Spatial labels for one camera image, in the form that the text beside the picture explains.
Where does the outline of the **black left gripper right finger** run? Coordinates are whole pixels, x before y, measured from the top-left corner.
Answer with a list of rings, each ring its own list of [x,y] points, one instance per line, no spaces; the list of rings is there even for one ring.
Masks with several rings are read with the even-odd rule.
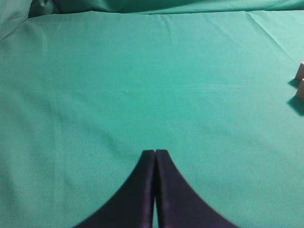
[[[160,228],[235,228],[186,182],[167,150],[155,153],[155,199]]]

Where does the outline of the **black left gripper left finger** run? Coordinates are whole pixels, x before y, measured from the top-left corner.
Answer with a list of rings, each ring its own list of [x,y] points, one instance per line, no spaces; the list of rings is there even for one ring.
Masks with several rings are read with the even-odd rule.
[[[77,228],[151,228],[154,210],[155,152],[142,152],[120,189]]]

